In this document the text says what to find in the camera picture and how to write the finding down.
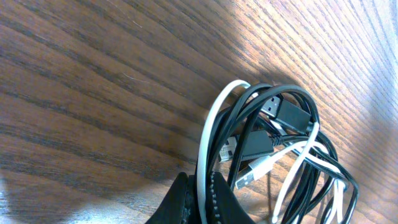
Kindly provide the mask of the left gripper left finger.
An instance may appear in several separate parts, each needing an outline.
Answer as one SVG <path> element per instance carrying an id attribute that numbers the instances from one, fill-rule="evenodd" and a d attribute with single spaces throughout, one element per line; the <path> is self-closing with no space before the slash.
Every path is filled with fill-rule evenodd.
<path id="1" fill-rule="evenodd" d="M 192 180 L 181 172 L 146 224 L 186 224 L 192 213 Z"/>

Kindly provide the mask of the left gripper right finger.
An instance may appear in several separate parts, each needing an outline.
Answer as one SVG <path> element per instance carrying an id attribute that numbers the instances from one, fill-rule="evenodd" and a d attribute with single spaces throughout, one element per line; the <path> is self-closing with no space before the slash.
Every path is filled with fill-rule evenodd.
<path id="1" fill-rule="evenodd" d="M 211 224 L 255 224 L 220 172 L 212 172 L 207 182 L 206 220 Z"/>

